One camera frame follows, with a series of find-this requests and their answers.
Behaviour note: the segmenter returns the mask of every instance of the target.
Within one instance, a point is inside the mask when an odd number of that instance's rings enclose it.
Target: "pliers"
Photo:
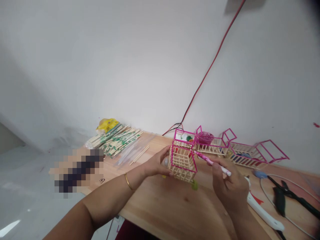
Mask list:
[[[314,216],[320,219],[320,212],[317,209],[315,209],[310,203],[308,203],[304,198],[300,198],[296,194],[294,194],[292,191],[290,191],[285,181],[281,181],[282,186],[280,186],[280,184],[277,183],[272,177],[268,176],[268,178],[271,180],[271,182],[274,183],[274,185],[276,185],[276,187],[273,188],[273,191],[275,194],[274,204],[281,216],[283,217],[286,216],[285,214],[286,200],[284,196],[287,196],[289,198],[297,200],[309,212],[311,212]]]

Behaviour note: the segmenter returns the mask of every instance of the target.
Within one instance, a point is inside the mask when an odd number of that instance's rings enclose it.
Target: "hand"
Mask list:
[[[151,157],[148,161],[141,165],[144,169],[146,177],[150,177],[156,174],[173,177],[173,173],[165,166],[161,165],[163,159],[169,156],[169,149],[170,146],[166,146],[164,149],[153,155],[153,157]]]
[[[211,159],[213,189],[229,214],[242,214],[247,212],[247,196],[249,193],[249,183],[236,169],[234,163],[221,159]],[[228,169],[232,174],[223,179],[221,166]]]

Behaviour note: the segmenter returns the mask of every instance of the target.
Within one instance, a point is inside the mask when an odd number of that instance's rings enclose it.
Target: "white floor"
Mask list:
[[[2,239],[42,239],[84,197],[74,193],[64,199],[61,193],[54,193],[48,172],[67,152],[40,154],[26,146],[0,155],[0,230],[20,220]],[[97,230],[92,239],[106,240],[110,225]],[[108,239],[115,236],[110,231]]]

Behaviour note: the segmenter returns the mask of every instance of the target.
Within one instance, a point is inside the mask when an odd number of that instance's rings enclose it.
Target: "white wall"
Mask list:
[[[0,123],[0,154],[23,145],[24,142],[21,139]]]
[[[165,132],[213,60],[234,15],[230,1],[1,1],[2,121],[41,150],[84,141],[103,117]],[[272,139],[291,158],[281,164],[320,173],[312,6],[250,1],[184,127],[216,135],[231,127],[249,144]]]

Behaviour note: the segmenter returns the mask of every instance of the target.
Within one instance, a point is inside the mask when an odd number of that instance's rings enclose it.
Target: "white cable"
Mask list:
[[[289,179],[287,179],[287,178],[284,178],[284,177],[281,177],[281,176],[278,176],[278,175],[274,175],[274,174],[268,174],[268,176],[275,176],[275,177],[279,177],[279,178],[285,179],[285,180],[287,180],[287,181],[289,181],[289,182],[293,183],[294,185],[296,185],[296,186],[298,186],[299,188],[301,188],[302,190],[304,190],[306,193],[308,193],[310,196],[312,196],[315,200],[317,200],[317,201],[320,203],[320,201],[319,201],[319,199],[318,199],[318,198],[316,198],[316,197],[315,197],[315,196],[313,196],[311,193],[309,193],[307,190],[305,190],[303,187],[301,187],[301,186],[299,186],[298,184],[296,184],[296,183],[292,182],[291,180],[289,180]],[[267,199],[268,199],[268,200],[271,202],[271,204],[275,207],[275,205],[274,205],[273,201],[268,197],[268,195],[267,195],[266,191],[264,190],[264,188],[263,188],[263,186],[262,186],[262,178],[260,178],[260,186],[261,186],[261,188],[262,188],[262,191],[263,191],[264,195],[266,195]],[[285,218],[286,218],[286,219],[288,219],[288,220],[289,220],[289,222],[291,222],[293,225],[295,225],[295,226],[296,226],[298,229],[300,229],[302,232],[304,232],[305,234],[307,234],[309,237],[311,237],[311,238],[313,238],[313,239],[317,240],[314,236],[310,235],[310,234],[309,234],[309,233],[307,233],[305,230],[303,230],[301,227],[299,227],[297,224],[295,224],[291,219],[289,219],[288,217],[285,217]]]

